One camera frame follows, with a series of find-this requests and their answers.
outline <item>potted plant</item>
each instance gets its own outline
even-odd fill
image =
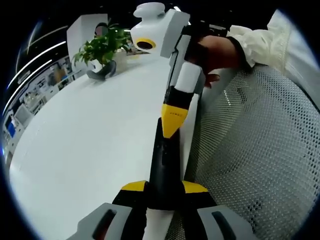
[[[98,61],[102,68],[98,72],[87,71],[90,78],[104,80],[110,73],[110,77],[116,72],[117,64],[113,60],[118,49],[128,51],[127,33],[118,27],[118,24],[105,25],[105,34],[96,35],[91,41],[86,41],[79,52],[74,55],[74,65],[78,61],[88,62]]]

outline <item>gray plant base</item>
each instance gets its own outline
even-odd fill
[[[86,74],[91,79],[96,80],[105,80],[106,76],[112,77],[116,73],[117,64],[115,61],[110,61],[107,65],[105,65],[100,71],[94,72],[92,70],[88,70]]]

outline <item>white table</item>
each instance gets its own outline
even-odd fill
[[[169,60],[142,55],[107,81],[78,78],[32,119],[15,149],[10,183],[46,240],[62,240],[122,186],[148,180]],[[198,96],[181,130],[184,171]],[[164,239],[171,212],[148,210],[144,239]]]

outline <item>green leaves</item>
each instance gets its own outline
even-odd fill
[[[83,50],[80,48],[79,52],[73,56],[74,65],[76,66],[80,60],[86,65],[92,60],[98,60],[100,64],[106,65],[113,59],[118,49],[123,48],[128,51],[127,39],[125,30],[118,27],[117,23],[108,25],[105,35],[95,36],[90,42],[84,43]]]

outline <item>yellow ring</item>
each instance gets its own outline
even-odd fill
[[[139,42],[146,42],[148,44],[151,44],[153,49],[156,47],[156,43],[148,38],[140,37],[136,40],[136,43],[139,43]]]

